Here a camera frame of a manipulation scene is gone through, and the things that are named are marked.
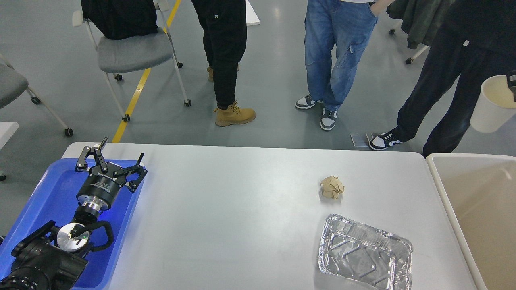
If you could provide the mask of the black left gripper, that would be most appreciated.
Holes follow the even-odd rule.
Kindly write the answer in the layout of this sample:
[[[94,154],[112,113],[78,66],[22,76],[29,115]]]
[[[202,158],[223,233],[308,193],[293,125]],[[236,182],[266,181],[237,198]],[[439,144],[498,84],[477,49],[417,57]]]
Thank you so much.
[[[94,209],[97,211],[109,210],[121,187],[125,186],[129,191],[135,192],[148,172],[141,165],[143,152],[135,165],[129,167],[122,168],[118,164],[107,163],[102,156],[102,149],[107,141],[108,137],[105,137],[98,147],[85,146],[76,163],[76,172],[89,172],[88,178],[76,195],[79,205],[95,203]],[[89,156],[95,160],[92,167],[86,160]],[[135,173],[138,175],[136,179],[127,180],[128,176]]]

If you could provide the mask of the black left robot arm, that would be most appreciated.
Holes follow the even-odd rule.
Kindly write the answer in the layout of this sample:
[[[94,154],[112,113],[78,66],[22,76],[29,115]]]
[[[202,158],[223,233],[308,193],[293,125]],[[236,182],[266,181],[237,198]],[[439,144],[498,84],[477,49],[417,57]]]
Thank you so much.
[[[143,154],[106,160],[106,143],[48,167],[1,239],[2,290],[105,288],[147,174]]]

